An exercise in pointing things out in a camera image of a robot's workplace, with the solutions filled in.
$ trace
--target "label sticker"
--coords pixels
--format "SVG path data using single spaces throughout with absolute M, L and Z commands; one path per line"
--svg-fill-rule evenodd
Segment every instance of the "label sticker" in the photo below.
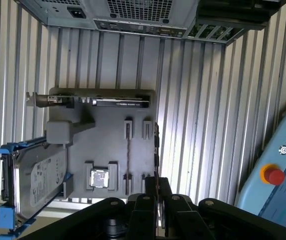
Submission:
M 66 173 L 66 153 L 59 152 L 38 162 L 31 173 L 30 203 L 35 207 L 63 183 Z

